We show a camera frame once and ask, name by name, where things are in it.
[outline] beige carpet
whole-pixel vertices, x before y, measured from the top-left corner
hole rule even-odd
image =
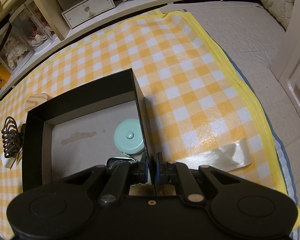
[[[187,9],[194,15],[250,82],[286,148],[300,206],[300,118],[269,69],[284,29],[262,6],[254,3],[172,4],[161,11],[179,9]]]

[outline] black box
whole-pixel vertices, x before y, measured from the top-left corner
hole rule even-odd
[[[22,153],[23,191],[52,181],[53,127],[83,116],[87,119],[88,114],[131,101],[136,103],[150,176],[154,179],[154,148],[145,98],[132,69],[128,69],[67,91],[28,112]],[[101,154],[98,147],[95,153]]]

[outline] yellow box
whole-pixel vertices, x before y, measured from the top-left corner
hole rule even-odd
[[[11,74],[9,71],[0,64],[0,88],[2,88],[9,80]]]

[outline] yellow checkered tablecloth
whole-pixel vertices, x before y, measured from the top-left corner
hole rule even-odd
[[[243,93],[245,83],[232,78],[223,52],[201,32],[189,13],[156,11],[91,34],[51,56],[0,102],[0,130],[8,115],[26,121],[32,94],[55,97],[132,68],[147,99],[155,149],[167,160],[247,138],[253,162],[232,173],[284,192],[269,126],[258,120],[260,104]],[[22,192],[22,173],[21,162],[4,168],[1,154],[0,134],[0,236],[8,239],[6,208]]]

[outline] white drawer unit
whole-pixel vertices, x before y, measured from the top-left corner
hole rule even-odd
[[[84,0],[62,13],[71,28],[86,20],[114,8],[112,0]]]

